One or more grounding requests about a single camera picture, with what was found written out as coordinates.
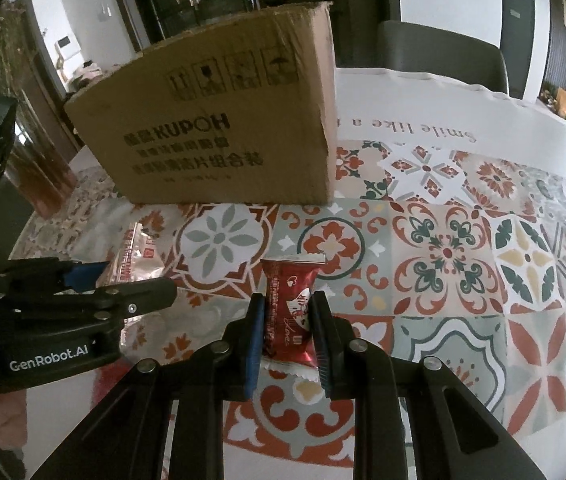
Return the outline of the grey chair right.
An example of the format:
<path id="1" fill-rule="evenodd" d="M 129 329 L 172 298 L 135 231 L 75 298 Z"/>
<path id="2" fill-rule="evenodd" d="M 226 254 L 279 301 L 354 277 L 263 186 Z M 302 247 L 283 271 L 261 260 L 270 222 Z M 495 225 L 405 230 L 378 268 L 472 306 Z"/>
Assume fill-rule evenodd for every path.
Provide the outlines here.
<path id="1" fill-rule="evenodd" d="M 503 54 L 486 41 L 399 21 L 379 24 L 377 40 L 377 62 L 382 67 L 445 76 L 510 93 Z"/>

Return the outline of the red candy wrapper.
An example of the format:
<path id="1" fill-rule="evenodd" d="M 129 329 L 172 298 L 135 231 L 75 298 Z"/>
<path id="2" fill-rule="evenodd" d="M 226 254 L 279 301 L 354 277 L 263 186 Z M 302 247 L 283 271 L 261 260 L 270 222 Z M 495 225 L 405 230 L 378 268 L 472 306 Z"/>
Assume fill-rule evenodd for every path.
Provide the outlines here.
<path id="1" fill-rule="evenodd" d="M 315 366 L 315 357 L 310 349 L 308 308 L 315 279 L 324 265 L 323 254 L 261 260 L 267 280 L 263 355 L 270 361 Z"/>

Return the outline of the silver red snack packet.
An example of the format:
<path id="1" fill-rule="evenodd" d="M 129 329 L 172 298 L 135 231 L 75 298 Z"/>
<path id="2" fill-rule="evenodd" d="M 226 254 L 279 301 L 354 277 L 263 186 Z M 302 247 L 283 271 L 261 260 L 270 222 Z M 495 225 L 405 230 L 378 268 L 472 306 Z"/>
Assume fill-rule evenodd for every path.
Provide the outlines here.
<path id="1" fill-rule="evenodd" d="M 164 263 L 158 255 L 154 238 L 144 231 L 141 222 L 132 222 L 126 229 L 116 254 L 108 256 L 108 264 L 97 279 L 97 285 L 111 286 L 159 278 Z M 141 323 L 141 310 L 137 301 L 130 301 L 120 345 L 126 354 L 139 353 L 146 344 L 145 326 Z"/>

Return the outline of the patterned tile tablecloth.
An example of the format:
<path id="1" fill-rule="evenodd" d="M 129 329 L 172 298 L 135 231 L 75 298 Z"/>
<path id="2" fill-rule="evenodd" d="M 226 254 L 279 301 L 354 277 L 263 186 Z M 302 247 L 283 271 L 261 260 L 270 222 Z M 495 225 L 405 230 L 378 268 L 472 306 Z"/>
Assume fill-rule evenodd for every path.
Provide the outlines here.
<path id="1" fill-rule="evenodd" d="M 315 284 L 359 337 L 440 359 L 550 479 L 566 478 L 566 122 L 435 76 L 337 75 L 335 193 L 324 206 L 134 205 L 89 154 L 63 210 L 16 258 L 114 256 L 141 223 L 178 285 L 131 320 L 120 362 L 27 395 L 36 470 L 129 366 L 178 363 L 266 287 L 263 257 L 319 252 Z"/>

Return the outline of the glass vase with dried flowers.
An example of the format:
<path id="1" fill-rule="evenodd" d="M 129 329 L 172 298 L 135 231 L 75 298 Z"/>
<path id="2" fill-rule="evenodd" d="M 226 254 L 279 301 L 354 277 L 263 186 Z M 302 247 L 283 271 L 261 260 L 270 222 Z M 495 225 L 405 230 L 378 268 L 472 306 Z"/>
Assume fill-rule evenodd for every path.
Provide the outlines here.
<path id="1" fill-rule="evenodd" d="M 14 148 L 6 163 L 6 176 L 48 219 L 59 212 L 77 185 L 77 178 L 54 145 L 64 132 L 52 110 L 47 77 L 23 3 L 0 6 L 0 90 L 16 99 Z"/>

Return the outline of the brown cardboard box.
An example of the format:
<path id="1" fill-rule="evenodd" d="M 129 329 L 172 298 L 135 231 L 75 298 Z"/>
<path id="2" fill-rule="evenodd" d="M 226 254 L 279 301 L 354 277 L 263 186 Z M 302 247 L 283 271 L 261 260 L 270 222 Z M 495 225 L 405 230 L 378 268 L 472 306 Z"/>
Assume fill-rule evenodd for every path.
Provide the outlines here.
<path id="1" fill-rule="evenodd" d="M 66 111 L 131 203 L 323 205 L 337 144 L 329 7 L 187 30 L 80 90 Z"/>

